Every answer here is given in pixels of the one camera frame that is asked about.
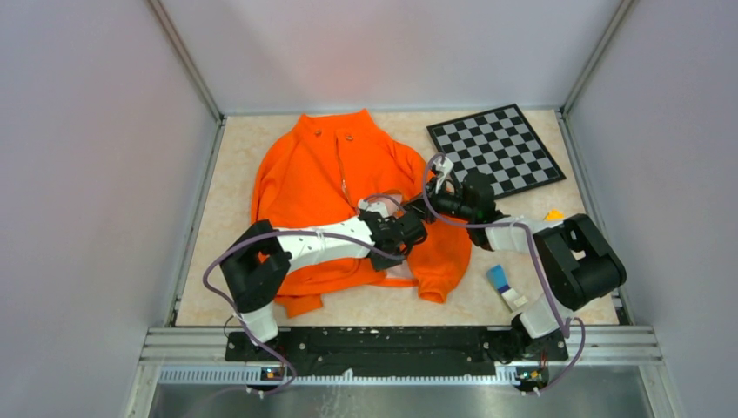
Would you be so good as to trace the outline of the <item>orange zip-up jacket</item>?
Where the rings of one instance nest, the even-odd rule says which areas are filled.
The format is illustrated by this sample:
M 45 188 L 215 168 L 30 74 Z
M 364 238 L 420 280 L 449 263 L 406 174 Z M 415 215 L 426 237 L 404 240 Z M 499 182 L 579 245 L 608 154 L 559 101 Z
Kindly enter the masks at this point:
M 362 110 L 309 117 L 277 140 L 258 169 L 251 219 L 273 226 L 307 228 L 338 223 L 358 213 L 372 194 L 418 195 L 426 161 L 393 140 Z M 416 287 L 422 300 L 446 301 L 470 263 L 466 232 L 443 222 L 427 226 L 427 239 L 407 258 L 410 279 L 389 279 L 368 259 L 342 259 L 307 266 L 286 276 L 276 301 L 288 317 L 320 309 L 326 293 L 363 285 Z

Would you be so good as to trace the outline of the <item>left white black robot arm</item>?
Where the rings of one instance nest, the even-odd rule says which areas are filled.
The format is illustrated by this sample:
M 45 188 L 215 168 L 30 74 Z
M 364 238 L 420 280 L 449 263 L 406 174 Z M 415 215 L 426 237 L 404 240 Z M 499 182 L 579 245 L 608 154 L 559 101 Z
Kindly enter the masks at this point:
M 400 217 L 361 211 L 338 223 L 304 229 L 253 224 L 220 257 L 236 319 L 248 330 L 246 349 L 259 360 L 278 352 L 273 305 L 288 274 L 334 260 L 365 259 L 376 271 L 401 264 L 427 238 L 413 213 Z

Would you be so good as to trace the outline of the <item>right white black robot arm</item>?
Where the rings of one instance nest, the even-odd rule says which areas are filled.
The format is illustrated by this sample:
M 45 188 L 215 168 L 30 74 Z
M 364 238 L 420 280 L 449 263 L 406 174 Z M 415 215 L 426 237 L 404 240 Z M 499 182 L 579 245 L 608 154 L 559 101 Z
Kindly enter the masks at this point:
M 460 183 L 431 179 L 403 204 L 426 222 L 449 222 L 466 230 L 487 251 L 530 255 L 543 294 L 514 316 L 510 346 L 532 359 L 555 331 L 568 333 L 574 313 L 626 282 L 620 258 L 589 216 L 530 220 L 504 214 L 488 176 L 473 172 Z

